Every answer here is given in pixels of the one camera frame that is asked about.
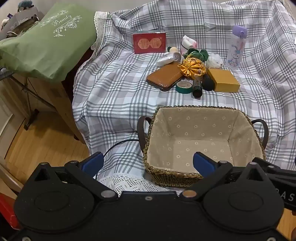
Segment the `dark cylinder bottle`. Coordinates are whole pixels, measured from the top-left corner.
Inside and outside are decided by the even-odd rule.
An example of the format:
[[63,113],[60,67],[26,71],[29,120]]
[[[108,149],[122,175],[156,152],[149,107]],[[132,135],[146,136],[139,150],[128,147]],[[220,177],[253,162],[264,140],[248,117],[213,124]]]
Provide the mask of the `dark cylinder bottle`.
[[192,91],[193,97],[200,98],[203,94],[203,88],[202,88],[202,77],[197,76],[193,80],[193,91]]

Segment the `green tape roll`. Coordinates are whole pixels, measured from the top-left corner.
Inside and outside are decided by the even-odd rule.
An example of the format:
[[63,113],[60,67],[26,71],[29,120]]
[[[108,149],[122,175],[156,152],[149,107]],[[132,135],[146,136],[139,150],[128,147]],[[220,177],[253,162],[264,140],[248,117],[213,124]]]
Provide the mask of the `green tape roll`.
[[190,82],[179,81],[176,84],[176,91],[181,94],[189,94],[193,91],[193,86]]

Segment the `yellow floral drawstring pouch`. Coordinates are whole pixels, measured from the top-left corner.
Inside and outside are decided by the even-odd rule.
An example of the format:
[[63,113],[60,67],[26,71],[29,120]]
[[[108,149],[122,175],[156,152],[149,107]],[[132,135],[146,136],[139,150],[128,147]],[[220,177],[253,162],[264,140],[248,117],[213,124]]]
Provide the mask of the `yellow floral drawstring pouch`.
[[195,79],[206,74],[207,70],[204,63],[195,57],[188,56],[181,64],[178,65],[182,75],[187,78]]

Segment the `white fluffy plush toy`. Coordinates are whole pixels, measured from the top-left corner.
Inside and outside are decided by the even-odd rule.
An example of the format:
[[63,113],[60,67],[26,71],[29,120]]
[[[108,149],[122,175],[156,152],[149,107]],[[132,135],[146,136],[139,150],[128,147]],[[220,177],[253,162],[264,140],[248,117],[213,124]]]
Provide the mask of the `white fluffy plush toy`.
[[211,53],[206,61],[207,69],[221,69],[224,64],[223,59],[219,54]]

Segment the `green plush toy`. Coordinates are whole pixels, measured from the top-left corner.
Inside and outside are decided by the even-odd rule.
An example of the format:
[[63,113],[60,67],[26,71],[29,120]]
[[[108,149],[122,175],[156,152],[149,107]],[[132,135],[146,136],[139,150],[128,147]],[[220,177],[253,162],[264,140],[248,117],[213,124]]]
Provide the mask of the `green plush toy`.
[[206,62],[208,60],[209,54],[205,49],[201,49],[200,51],[196,48],[189,48],[187,52],[183,55],[184,59],[186,58],[197,58],[202,62]]

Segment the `beige tape roll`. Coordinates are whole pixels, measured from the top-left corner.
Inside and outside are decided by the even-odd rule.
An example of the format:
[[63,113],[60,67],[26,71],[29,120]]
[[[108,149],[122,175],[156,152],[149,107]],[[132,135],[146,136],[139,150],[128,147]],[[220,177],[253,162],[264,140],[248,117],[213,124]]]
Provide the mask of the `beige tape roll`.
[[173,53],[173,58],[175,62],[180,62],[182,55],[179,52]]

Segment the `woven basket with fabric liner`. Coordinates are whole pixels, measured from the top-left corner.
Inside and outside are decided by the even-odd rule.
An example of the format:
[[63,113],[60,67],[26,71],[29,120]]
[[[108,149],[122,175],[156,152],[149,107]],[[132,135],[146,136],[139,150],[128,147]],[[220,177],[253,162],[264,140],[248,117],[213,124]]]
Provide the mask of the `woven basket with fabric liner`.
[[203,178],[193,166],[196,152],[245,167],[256,157],[265,159],[269,129],[264,120],[250,120],[234,108],[191,105],[161,107],[152,118],[140,117],[137,134],[154,183],[188,187]]

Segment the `black round makeup sponge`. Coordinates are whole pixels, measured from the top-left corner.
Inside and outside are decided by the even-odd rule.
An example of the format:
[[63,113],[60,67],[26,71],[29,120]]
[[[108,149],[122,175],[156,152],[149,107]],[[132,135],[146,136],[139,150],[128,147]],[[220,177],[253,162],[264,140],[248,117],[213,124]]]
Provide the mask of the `black round makeup sponge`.
[[212,91],[215,89],[215,83],[208,74],[203,75],[202,87],[206,91]]

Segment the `yellow cardboard box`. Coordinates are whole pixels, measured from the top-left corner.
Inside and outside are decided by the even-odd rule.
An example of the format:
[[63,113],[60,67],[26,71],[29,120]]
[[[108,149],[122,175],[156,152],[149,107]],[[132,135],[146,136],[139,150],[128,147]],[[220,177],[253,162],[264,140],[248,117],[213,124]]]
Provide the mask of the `yellow cardboard box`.
[[208,75],[214,82],[215,92],[236,93],[240,89],[240,84],[229,70],[208,69]]

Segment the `wooden cabinet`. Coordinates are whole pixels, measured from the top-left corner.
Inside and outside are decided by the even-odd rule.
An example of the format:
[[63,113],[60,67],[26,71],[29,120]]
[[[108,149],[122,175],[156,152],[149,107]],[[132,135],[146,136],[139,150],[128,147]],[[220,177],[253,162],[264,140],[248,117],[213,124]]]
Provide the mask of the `wooden cabinet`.
[[61,82],[49,83],[45,80],[24,77],[19,74],[11,75],[10,79],[42,104],[55,110],[74,134],[74,137],[85,144],[85,140],[74,121],[72,103]]

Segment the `brown leather wallet case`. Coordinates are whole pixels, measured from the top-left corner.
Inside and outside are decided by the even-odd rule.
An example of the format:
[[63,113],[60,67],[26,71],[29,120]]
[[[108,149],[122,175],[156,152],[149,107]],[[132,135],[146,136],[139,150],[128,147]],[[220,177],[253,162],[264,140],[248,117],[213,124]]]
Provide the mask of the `brown leather wallet case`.
[[170,90],[183,77],[178,65],[179,63],[173,62],[161,67],[147,76],[147,82],[161,91]]

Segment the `purple lid cartoon bottle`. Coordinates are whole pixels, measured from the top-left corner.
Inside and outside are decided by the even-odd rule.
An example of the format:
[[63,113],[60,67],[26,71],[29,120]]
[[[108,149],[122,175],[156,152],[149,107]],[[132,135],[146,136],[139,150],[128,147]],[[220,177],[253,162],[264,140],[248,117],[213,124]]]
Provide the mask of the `purple lid cartoon bottle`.
[[229,44],[225,64],[233,69],[238,69],[242,60],[246,38],[247,29],[245,27],[235,25],[232,29],[232,35]]

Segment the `grey plaid cloth cover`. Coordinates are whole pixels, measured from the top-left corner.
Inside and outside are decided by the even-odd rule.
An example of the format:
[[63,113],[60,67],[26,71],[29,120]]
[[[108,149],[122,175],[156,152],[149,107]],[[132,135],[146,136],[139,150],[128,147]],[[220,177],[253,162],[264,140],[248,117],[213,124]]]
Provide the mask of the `grey plaid cloth cover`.
[[[76,74],[72,108],[90,152],[106,154],[95,178],[121,173],[151,181],[137,142],[137,121],[160,106],[175,105],[226,106],[264,120],[267,160],[295,169],[295,19],[283,1],[154,1],[97,13],[94,19],[98,40]],[[226,58],[235,25],[248,30],[241,64],[233,70],[240,83],[237,93],[205,91],[195,99],[147,83],[161,54],[136,55],[135,32],[163,31],[172,47],[187,35],[200,49]]]

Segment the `green embroidered pillow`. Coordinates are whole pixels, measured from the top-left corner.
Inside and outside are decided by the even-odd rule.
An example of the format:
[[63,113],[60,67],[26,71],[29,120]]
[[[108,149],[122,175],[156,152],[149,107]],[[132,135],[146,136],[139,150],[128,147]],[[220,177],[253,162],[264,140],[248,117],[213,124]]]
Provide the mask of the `green embroidered pillow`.
[[95,43],[95,11],[58,2],[17,37],[1,41],[1,66],[22,76],[63,81]]

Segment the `red and teal box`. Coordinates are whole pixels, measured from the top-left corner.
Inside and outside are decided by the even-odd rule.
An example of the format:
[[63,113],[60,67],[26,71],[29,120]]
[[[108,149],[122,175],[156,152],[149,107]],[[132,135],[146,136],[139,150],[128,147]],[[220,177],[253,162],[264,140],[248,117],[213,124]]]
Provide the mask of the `red and teal box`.
[[165,53],[165,32],[136,32],[132,35],[135,54]]

